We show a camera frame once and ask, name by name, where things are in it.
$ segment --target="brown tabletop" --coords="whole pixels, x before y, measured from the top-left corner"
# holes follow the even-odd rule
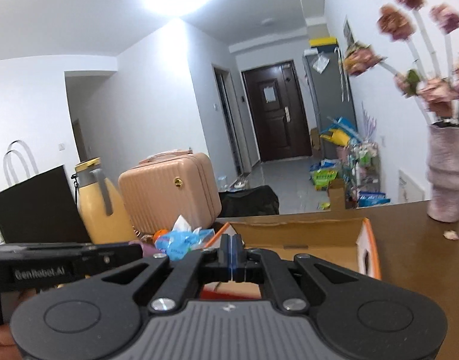
[[[309,214],[221,218],[219,222],[271,223],[291,220],[371,220],[382,279],[437,302],[448,318],[448,334],[437,360],[459,360],[459,241],[443,237],[459,223],[445,224],[426,215],[426,202]]]

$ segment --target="vase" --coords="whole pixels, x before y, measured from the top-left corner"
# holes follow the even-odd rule
[[[459,127],[429,126],[428,215],[440,222],[459,221]]]

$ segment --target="bottle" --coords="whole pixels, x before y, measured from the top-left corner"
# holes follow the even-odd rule
[[[95,244],[137,239],[123,200],[103,174],[99,158],[76,167],[80,214],[91,241]]]

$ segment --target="open cardboard box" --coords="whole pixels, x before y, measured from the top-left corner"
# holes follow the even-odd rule
[[[282,223],[226,223],[206,247],[219,246],[222,234],[241,235],[246,249],[273,250],[284,260],[306,253],[331,263],[381,279],[378,251],[367,218]],[[222,283],[221,293],[258,297],[251,283]]]

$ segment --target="tiled floor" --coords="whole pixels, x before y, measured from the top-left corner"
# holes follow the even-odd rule
[[[269,185],[279,198],[280,214],[318,211],[320,202],[328,202],[324,191],[316,191],[310,181],[310,157],[260,163],[248,176],[251,188]]]

